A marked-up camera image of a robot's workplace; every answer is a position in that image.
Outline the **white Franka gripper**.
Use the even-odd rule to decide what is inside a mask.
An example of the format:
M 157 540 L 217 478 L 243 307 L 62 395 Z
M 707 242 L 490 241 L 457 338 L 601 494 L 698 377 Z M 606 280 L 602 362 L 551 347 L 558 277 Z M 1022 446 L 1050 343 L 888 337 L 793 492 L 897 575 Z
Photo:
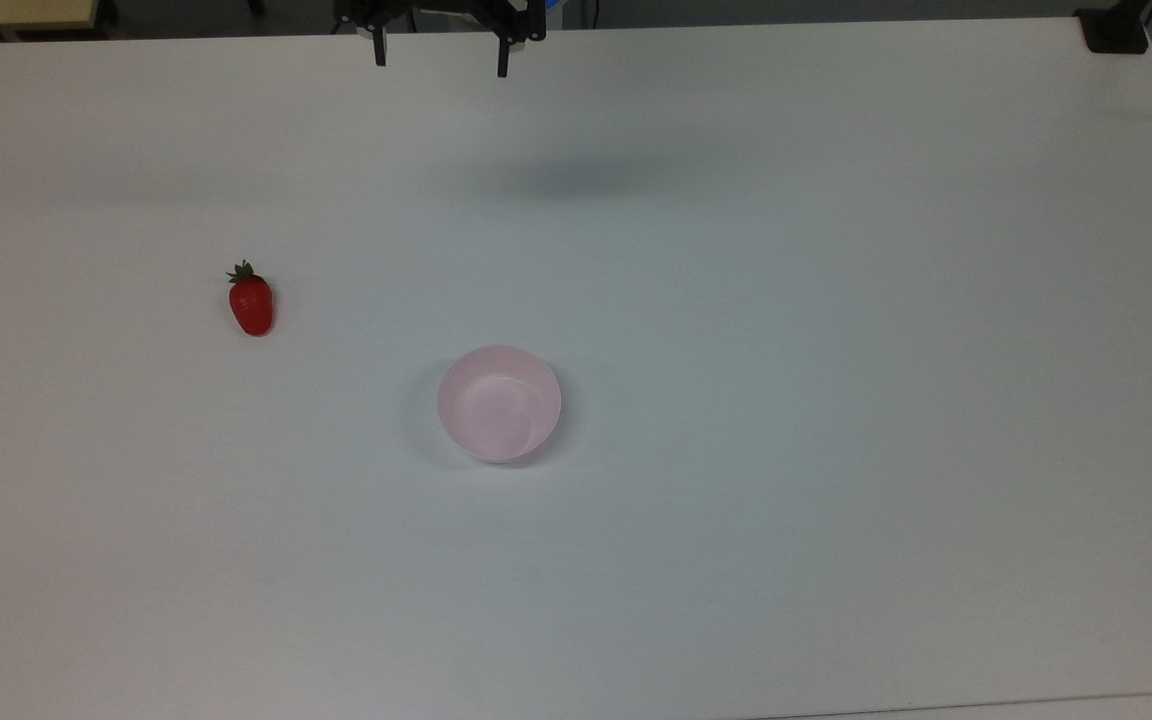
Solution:
M 387 67 L 385 26 L 412 10 L 468 15 L 493 32 L 498 37 L 498 78 L 508 76 L 516 44 L 541 41 L 548 31 L 548 1 L 334 1 L 334 22 L 353 23 L 367 33 L 376 65 Z

